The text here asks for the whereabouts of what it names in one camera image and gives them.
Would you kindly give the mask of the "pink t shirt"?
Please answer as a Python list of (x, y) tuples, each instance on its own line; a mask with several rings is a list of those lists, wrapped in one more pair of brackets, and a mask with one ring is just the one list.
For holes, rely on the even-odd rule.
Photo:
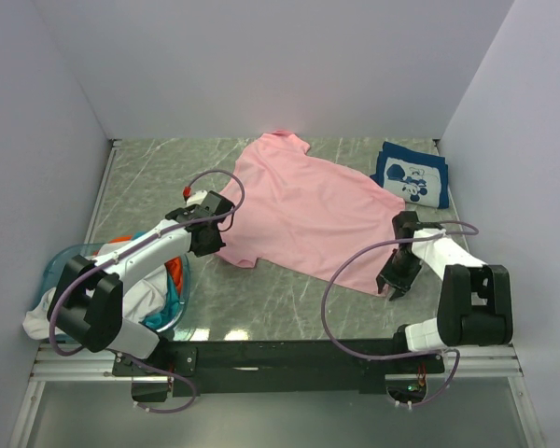
[(265, 133), (235, 163), (222, 196), (241, 205), (218, 256), (239, 268), (267, 260), (320, 280), (375, 294), (392, 253), (381, 246), (339, 267), (359, 250), (390, 240), (405, 202), (367, 175), (308, 154), (296, 134)]

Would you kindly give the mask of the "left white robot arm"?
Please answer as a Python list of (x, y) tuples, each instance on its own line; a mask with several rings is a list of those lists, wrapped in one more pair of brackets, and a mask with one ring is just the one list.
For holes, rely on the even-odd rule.
[(218, 224), (236, 206), (214, 191), (165, 216), (152, 230), (120, 249), (95, 259), (74, 256), (66, 262), (48, 310), (49, 342), (55, 331), (93, 353), (110, 350), (134, 357), (145, 374), (167, 366), (160, 335), (123, 316), (125, 294), (149, 273), (186, 253), (211, 255), (225, 244)]

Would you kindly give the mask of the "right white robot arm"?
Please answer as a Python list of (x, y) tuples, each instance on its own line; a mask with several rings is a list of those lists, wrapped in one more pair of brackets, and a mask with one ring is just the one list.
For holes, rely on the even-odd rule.
[(507, 345), (513, 335), (508, 270), (473, 257), (447, 234), (442, 222), (422, 222), (413, 211), (392, 219), (397, 247), (376, 276), (392, 301), (407, 294), (427, 266), (441, 280), (437, 315), (406, 324), (391, 349), (396, 369), (411, 372), (424, 352), (462, 345)]

